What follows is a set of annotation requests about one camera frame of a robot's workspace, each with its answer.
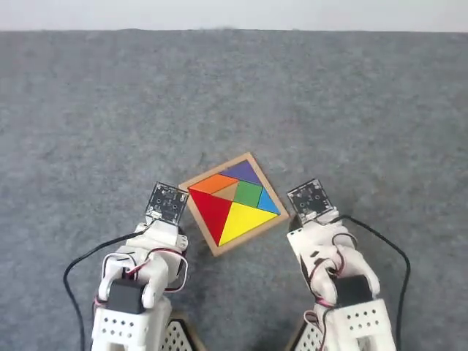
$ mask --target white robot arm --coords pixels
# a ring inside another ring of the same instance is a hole
[[[151,202],[154,204],[148,205],[146,223],[140,223],[135,230],[143,234],[127,240],[102,262],[102,280],[95,299],[93,351],[122,347],[127,351],[159,351],[164,344],[172,307],[163,294],[184,287],[188,268],[184,256],[188,240],[177,225],[186,197],[175,188],[157,184]],[[173,211],[169,213],[171,220],[164,218],[165,202]],[[182,268],[184,276],[179,278]],[[177,280],[181,283],[170,287]]]
[[[288,196],[302,227],[287,238],[315,296],[292,350],[396,351],[379,279],[322,184],[314,179]]]

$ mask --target circuit board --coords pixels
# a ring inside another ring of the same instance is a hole
[[[178,225],[188,198],[188,192],[157,182],[146,206],[146,215],[156,213],[159,220]]]
[[[302,224],[333,210],[322,184],[312,179],[287,193]]]

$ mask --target gray carpet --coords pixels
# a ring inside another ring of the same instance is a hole
[[[0,34],[0,350],[77,350],[68,262],[130,233],[156,180],[245,151],[289,209],[318,177],[406,250],[405,351],[466,350],[467,116],[463,34]],[[287,225],[216,259],[188,211],[183,226],[174,307],[209,350],[281,350],[312,305]],[[403,262],[355,232],[394,321]],[[87,330],[106,252],[71,275]]]

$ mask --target tangram puzzle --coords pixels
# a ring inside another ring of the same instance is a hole
[[[250,153],[180,185],[215,256],[288,218]]]

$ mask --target white wall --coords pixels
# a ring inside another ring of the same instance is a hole
[[[468,0],[0,0],[0,29],[468,31]]]

